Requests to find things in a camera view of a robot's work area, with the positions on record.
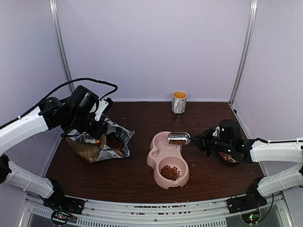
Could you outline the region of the pink double pet bowl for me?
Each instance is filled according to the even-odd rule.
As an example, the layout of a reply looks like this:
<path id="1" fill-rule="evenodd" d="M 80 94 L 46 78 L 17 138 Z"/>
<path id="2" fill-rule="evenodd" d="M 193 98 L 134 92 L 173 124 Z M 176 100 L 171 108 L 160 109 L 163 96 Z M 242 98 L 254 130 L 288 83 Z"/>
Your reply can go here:
<path id="1" fill-rule="evenodd" d="M 153 168 L 153 177 L 158 186 L 183 187 L 189 180 L 189 168 L 181 155 L 180 145 L 170 145 L 168 131 L 157 133 L 150 145 L 147 164 Z"/>

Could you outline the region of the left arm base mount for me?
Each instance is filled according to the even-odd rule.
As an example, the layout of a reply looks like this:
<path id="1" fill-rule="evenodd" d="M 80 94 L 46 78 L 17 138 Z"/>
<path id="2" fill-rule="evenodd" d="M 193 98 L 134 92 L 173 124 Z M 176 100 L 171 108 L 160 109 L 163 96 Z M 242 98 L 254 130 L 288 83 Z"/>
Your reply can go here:
<path id="1" fill-rule="evenodd" d="M 51 198 L 42 198 L 42 200 L 43 205 L 53 211 L 50 219 L 57 226 L 67 224 L 74 215 L 81 215 L 85 205 L 84 200 L 72 197 L 64 197 L 62 200 Z"/>

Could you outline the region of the brown pet food bag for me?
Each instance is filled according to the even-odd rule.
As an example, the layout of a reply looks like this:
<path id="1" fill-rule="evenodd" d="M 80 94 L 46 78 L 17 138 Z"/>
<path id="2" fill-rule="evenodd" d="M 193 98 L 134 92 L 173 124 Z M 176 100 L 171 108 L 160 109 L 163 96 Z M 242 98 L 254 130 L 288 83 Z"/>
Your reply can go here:
<path id="1" fill-rule="evenodd" d="M 126 129 L 109 118 L 106 118 L 106 122 L 107 131 L 98 140 L 85 132 L 80 134 L 76 130 L 71 131 L 72 136 L 66 137 L 65 141 L 76 156 L 88 163 L 96 163 L 108 159 L 127 158 L 130 156 L 128 143 L 134 135 L 134 131 Z M 116 137 L 124 144 L 122 152 L 107 146 L 106 137 L 111 133 L 115 134 Z"/>

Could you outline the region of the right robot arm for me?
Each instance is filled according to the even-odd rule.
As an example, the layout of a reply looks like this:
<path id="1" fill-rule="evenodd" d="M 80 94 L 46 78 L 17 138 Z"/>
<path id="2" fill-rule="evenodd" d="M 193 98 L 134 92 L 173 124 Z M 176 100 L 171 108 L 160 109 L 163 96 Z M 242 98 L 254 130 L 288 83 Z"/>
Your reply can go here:
<path id="1" fill-rule="evenodd" d="M 261 138 L 244 140 L 241 126 L 231 119 L 220 121 L 218 126 L 205 130 L 190 141 L 207 156 L 224 154 L 230 163 L 290 162 L 294 165 L 271 176 L 253 181 L 243 197 L 246 208 L 254 208 L 261 197 L 278 191 L 303 185 L 303 139 L 265 140 Z"/>

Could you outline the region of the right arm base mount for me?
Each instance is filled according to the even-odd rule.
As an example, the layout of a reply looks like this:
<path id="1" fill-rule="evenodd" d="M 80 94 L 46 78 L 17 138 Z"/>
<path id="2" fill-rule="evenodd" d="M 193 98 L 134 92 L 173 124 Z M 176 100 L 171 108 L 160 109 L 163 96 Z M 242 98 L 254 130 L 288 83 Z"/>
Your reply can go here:
<path id="1" fill-rule="evenodd" d="M 232 196 L 226 202 L 229 213 L 240 213 L 241 220 L 249 225 L 257 224 L 261 221 L 260 207 L 267 205 L 265 198 L 255 198 L 251 195 Z"/>

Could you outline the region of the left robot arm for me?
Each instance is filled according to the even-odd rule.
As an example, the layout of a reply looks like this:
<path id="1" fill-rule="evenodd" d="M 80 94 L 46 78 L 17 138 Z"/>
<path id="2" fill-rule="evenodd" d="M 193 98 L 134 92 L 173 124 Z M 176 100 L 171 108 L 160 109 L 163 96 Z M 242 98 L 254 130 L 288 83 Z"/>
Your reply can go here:
<path id="1" fill-rule="evenodd" d="M 58 127 L 62 137 L 75 130 L 99 139 L 107 131 L 104 114 L 111 108 L 110 98 L 99 97 L 84 86 L 78 86 L 67 98 L 43 98 L 26 114 L 0 128 L 0 182 L 38 195 L 53 210 L 63 211 L 70 203 L 60 184 L 38 176 L 14 163 L 6 154 L 11 148 Z"/>

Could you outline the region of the silver metal scoop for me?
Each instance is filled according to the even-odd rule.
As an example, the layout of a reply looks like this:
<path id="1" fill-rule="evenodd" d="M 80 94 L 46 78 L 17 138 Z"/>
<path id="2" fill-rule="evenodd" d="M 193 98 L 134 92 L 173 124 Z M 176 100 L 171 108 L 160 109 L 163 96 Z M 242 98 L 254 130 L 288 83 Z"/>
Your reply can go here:
<path id="1" fill-rule="evenodd" d="M 186 146 L 191 142 L 191 137 L 187 132 L 171 132 L 167 139 L 171 145 Z"/>

